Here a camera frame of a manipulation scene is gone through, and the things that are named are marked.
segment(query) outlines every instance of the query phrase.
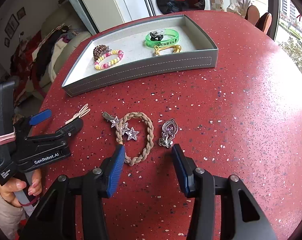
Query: pink and yellow beaded bracelet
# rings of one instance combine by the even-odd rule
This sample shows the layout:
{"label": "pink and yellow beaded bracelet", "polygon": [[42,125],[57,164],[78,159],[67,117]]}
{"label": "pink and yellow beaded bracelet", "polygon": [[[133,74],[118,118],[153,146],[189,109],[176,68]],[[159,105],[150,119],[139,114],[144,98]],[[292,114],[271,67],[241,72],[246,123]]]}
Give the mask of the pink and yellow beaded bracelet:
{"label": "pink and yellow beaded bracelet", "polygon": [[[109,57],[111,55],[114,55],[114,54],[118,54],[118,57],[115,58],[115,59],[112,59],[111,61],[109,61],[108,63],[104,63],[102,65],[100,65],[100,62],[105,59],[106,57]],[[107,52],[106,54],[100,56],[98,58],[98,60],[96,60],[96,62],[94,63],[94,67],[95,69],[106,69],[106,68],[109,68],[110,66],[114,65],[115,63],[119,62],[123,57],[123,51],[122,50],[112,50],[110,52]]]}

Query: green plastic bracelet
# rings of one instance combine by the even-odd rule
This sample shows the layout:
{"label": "green plastic bracelet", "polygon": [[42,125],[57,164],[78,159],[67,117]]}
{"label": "green plastic bracelet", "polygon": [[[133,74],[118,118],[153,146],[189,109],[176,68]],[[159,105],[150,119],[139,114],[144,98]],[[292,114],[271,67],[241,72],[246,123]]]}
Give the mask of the green plastic bracelet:
{"label": "green plastic bracelet", "polygon": [[165,35],[168,35],[168,36],[173,36],[173,38],[169,39],[169,40],[161,40],[161,41],[152,41],[151,40],[151,37],[150,37],[150,34],[148,34],[146,36],[146,44],[147,46],[153,48],[154,46],[159,46],[160,48],[161,47],[164,47],[164,46],[170,46],[170,45],[173,45],[175,43],[177,43],[179,41],[179,33],[175,30],[172,30],[172,29],[165,29]]}

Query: fingernail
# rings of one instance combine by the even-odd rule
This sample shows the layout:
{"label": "fingernail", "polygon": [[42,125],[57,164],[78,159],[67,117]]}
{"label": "fingernail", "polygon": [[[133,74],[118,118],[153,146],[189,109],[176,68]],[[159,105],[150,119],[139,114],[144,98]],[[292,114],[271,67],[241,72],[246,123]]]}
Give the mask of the fingernail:
{"label": "fingernail", "polygon": [[32,194],[34,194],[36,192],[36,190],[34,188],[30,188],[28,190],[28,195],[31,196]]}
{"label": "fingernail", "polygon": [[38,184],[39,184],[39,180],[35,179],[35,181],[32,183],[32,186],[36,187],[36,186],[38,186]]}
{"label": "fingernail", "polygon": [[27,186],[27,184],[23,181],[17,181],[16,186],[17,186],[17,189],[24,189]]}

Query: building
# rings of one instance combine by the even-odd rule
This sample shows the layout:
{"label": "building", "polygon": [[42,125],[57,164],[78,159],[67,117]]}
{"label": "building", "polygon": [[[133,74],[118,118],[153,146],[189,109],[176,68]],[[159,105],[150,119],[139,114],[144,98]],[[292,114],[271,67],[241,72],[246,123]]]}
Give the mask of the building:
{"label": "building", "polygon": [[299,12],[291,0],[282,0],[282,12],[290,19],[296,19]]}

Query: rhinestone star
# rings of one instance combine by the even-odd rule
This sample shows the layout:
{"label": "rhinestone star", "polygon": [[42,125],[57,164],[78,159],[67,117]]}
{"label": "rhinestone star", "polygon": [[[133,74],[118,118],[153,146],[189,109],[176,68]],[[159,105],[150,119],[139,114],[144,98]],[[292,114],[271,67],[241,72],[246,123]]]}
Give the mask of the rhinestone star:
{"label": "rhinestone star", "polygon": [[123,126],[122,126],[122,135],[125,134],[126,131],[130,131],[130,128],[128,127],[129,123],[126,122]]}
{"label": "rhinestone star", "polygon": [[117,123],[119,123],[120,120],[119,120],[118,116],[116,116],[116,117],[115,117],[113,120],[111,120],[110,122],[112,123],[112,125],[111,125],[111,128],[112,128],[112,127],[115,127],[115,125],[116,125]]}
{"label": "rhinestone star", "polygon": [[139,133],[139,131],[135,131],[133,127],[131,127],[130,131],[126,131],[125,133],[128,135],[128,141],[130,139],[133,139],[133,140],[138,139],[137,134]]}

